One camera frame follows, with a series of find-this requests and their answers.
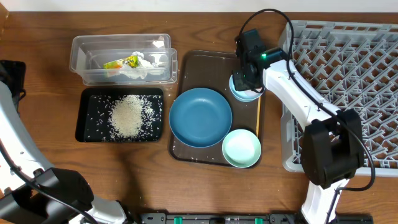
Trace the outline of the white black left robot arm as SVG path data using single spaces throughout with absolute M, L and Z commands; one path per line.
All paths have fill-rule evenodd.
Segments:
M 54 167 L 23 125 L 23 62 L 1 61 L 1 218 L 11 223 L 140 223 L 119 201 L 97 197 L 77 171 Z

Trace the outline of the wooden chopstick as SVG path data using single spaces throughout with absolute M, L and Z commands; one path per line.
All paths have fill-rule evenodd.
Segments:
M 256 136 L 259 137 L 259 125 L 261 119 L 261 96 L 257 99 L 257 113 L 256 113 Z

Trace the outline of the white tissue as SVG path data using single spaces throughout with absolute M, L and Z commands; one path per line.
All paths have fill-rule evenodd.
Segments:
M 123 74 L 126 75 L 129 78 L 133 79 L 144 79 L 148 71 L 145 71 L 145 69 L 150 69 L 150 68 L 159 68 L 159 65 L 156 64 L 155 62 L 149 62 L 148 60 L 144 59 L 144 54 L 142 52 L 135 51 L 131 55 L 136 55 L 138 56 L 139 59 L 139 66 L 137 68 L 127 68 L 123 69 Z

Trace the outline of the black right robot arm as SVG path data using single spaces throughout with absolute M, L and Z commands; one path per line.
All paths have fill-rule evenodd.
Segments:
M 300 160 L 310 182 L 302 216 L 307 223 L 332 222 L 340 190 L 364 163 L 359 115 L 324 99 L 287 53 L 266 48 L 256 29 L 239 33 L 235 43 L 241 64 L 233 72 L 235 90 L 273 92 L 303 129 Z

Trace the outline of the dark blue plate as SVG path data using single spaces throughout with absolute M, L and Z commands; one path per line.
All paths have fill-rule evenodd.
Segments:
M 205 148 L 219 143 L 232 127 L 233 113 L 226 98 L 209 88 L 193 88 L 173 102 L 169 125 L 187 146 Z

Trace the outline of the light blue bowl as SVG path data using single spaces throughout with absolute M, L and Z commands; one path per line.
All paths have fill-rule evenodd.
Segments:
M 254 101 L 260 98 L 262 95 L 262 93 L 256 93 L 255 91 L 252 90 L 245 90 L 245 91 L 235 90 L 235 85 L 233 83 L 233 76 L 230 76 L 229 78 L 229 89 L 237 100 L 245 103 Z

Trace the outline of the mint green bowl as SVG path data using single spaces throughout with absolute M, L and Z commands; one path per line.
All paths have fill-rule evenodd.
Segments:
M 259 161 L 262 147 L 254 133 L 246 129 L 236 129 L 223 139 L 221 150 L 230 165 L 245 169 Z

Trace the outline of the yellow green wrapper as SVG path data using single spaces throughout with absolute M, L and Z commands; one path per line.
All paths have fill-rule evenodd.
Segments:
M 110 70 L 109 76 L 118 75 L 120 69 L 137 68 L 139 66 L 139 59 L 136 55 L 131 55 L 126 58 L 107 62 L 103 65 L 103 68 Z

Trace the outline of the pile of white rice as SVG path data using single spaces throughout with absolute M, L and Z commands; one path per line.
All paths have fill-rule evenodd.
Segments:
M 155 110 L 148 97 L 127 95 L 115 101 L 108 121 L 113 139 L 140 138 L 152 129 L 156 121 Z

